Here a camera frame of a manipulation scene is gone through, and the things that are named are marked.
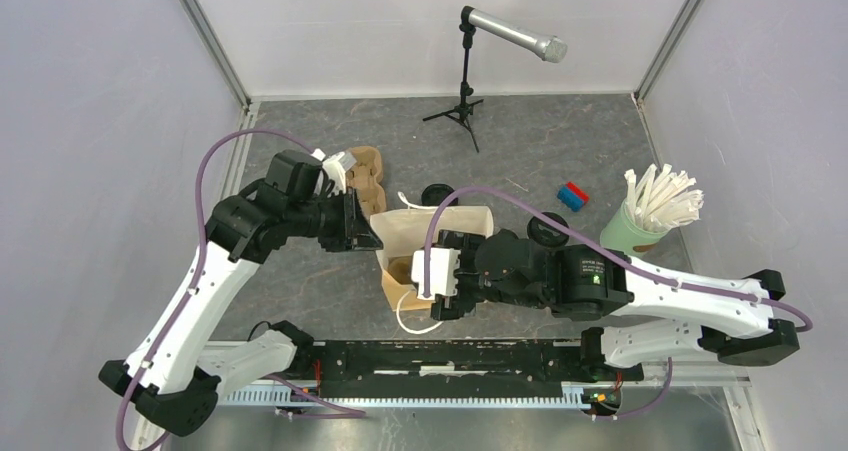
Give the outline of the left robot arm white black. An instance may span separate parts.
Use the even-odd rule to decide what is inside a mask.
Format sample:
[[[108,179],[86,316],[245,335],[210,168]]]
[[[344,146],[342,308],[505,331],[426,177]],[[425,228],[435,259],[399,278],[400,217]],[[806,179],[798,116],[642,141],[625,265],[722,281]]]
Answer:
[[[234,297],[292,237],[314,238],[332,253],[383,247],[355,189],[340,187],[310,154],[279,152],[264,178],[214,207],[168,307],[133,353],[103,365],[100,381],[148,421],[184,437],[232,392],[276,373],[306,376],[313,340],[288,322],[216,357],[202,355]]]

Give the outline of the brown paper bag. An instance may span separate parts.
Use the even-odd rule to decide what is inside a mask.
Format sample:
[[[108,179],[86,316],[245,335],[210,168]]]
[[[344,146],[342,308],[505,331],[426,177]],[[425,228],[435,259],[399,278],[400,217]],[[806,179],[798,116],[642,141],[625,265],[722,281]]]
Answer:
[[[400,285],[387,271],[391,258],[413,256],[423,250],[427,242],[435,243],[441,230],[459,231],[489,237],[494,231],[493,213],[487,206],[459,205],[447,207],[439,216],[435,230],[429,233],[435,207],[408,204],[405,209],[385,211],[369,218],[371,227],[384,243],[382,250],[375,252],[381,271],[380,285],[394,313],[398,326],[413,336],[422,336],[438,328],[436,324],[427,328],[414,329],[406,326],[401,318],[403,311],[428,310],[434,301],[417,298],[415,284]]]

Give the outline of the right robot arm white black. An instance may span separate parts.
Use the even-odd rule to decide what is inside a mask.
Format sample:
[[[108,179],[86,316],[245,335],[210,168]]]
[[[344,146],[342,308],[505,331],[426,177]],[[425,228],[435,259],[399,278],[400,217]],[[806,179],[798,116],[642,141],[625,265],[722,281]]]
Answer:
[[[772,270],[717,279],[569,245],[562,235],[443,230],[431,250],[414,254],[412,279],[438,321],[491,302],[585,323],[577,363],[591,379],[653,359],[705,353],[726,365],[764,367],[800,347],[795,325],[774,314],[785,290]]]

